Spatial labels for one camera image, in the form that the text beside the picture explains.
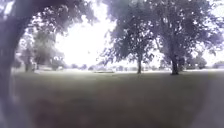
dark tree trunk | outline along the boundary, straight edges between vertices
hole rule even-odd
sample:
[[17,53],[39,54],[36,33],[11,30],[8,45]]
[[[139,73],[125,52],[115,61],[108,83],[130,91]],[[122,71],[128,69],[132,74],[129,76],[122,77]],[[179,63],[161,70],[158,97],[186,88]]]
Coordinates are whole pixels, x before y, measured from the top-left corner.
[[30,128],[18,100],[10,93],[14,52],[28,19],[9,18],[0,23],[0,111],[7,128]]
[[138,55],[138,74],[142,73],[142,55]]
[[39,64],[37,64],[36,70],[39,70],[39,69],[40,69]]
[[31,67],[30,61],[26,62],[25,63],[25,72],[29,72],[30,71],[30,67]]
[[173,55],[171,57],[171,61],[172,61],[172,75],[179,75],[178,65],[177,65],[177,58],[176,58],[175,55]]

green foliage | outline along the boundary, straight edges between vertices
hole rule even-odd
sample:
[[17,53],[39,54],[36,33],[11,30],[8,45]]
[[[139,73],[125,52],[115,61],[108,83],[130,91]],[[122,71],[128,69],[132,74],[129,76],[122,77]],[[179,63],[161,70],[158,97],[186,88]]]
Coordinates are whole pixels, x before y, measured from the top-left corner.
[[196,56],[196,58],[195,58],[195,64],[198,65],[198,68],[199,68],[199,69],[203,69],[203,68],[205,68],[207,62],[206,62],[206,60],[202,57],[202,55],[199,54],[199,55]]
[[187,62],[186,69],[196,69],[196,62],[192,56],[188,57],[186,62]]
[[59,67],[64,68],[65,63],[63,61],[63,58],[54,57],[53,59],[51,59],[50,66],[52,67],[53,70],[57,70]]
[[208,0],[104,2],[109,6],[109,18],[117,22],[111,34],[113,47],[103,54],[106,60],[138,60],[139,52],[140,58],[147,58],[144,53],[149,53],[152,40],[157,39],[158,48],[178,74],[178,58],[188,57],[198,43],[212,50],[222,44],[222,20],[211,13],[215,5]]
[[73,69],[77,69],[79,66],[78,65],[76,65],[76,64],[72,64],[72,68]]
[[83,64],[81,67],[80,67],[81,70],[86,70],[87,69],[87,65],[86,64]]
[[94,66],[94,65],[92,65],[92,66],[90,66],[90,67],[88,68],[89,71],[93,71],[94,69],[95,69],[95,66]]
[[54,57],[54,35],[39,31],[34,38],[34,59],[37,64],[44,64]]
[[150,22],[149,6],[141,2],[132,4],[131,1],[105,0],[109,4],[109,17],[115,20],[117,25],[110,33],[111,48],[104,50],[102,56],[108,62],[127,59],[141,63],[149,63],[154,57],[152,41],[156,37],[153,24]]
[[74,23],[87,18],[90,23],[96,21],[92,2],[86,0],[31,0],[32,19],[29,27],[51,32],[64,33]]

sky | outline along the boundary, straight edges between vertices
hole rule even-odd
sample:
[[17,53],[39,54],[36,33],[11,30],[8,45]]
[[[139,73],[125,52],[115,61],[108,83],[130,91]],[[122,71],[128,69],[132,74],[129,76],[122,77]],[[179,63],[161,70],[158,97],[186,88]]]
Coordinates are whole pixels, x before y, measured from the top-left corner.
[[[108,30],[114,28],[115,23],[107,19],[107,6],[104,4],[93,4],[93,9],[99,22],[90,25],[84,18],[82,24],[76,24],[69,29],[69,35],[67,37],[57,35],[58,43],[56,47],[64,53],[65,62],[68,65],[77,64],[81,66],[87,64],[91,66],[97,64],[96,58],[104,49],[105,43],[109,41],[109,37],[105,38],[105,34]],[[224,7],[215,9],[213,13],[218,16],[224,16]],[[151,66],[159,66],[159,60],[162,58],[162,55],[157,52],[157,56],[151,62]],[[224,52],[218,52],[214,56],[206,51],[203,57],[207,60],[207,66],[212,66],[217,61],[224,60]],[[122,61],[115,65],[134,66],[135,64]]]

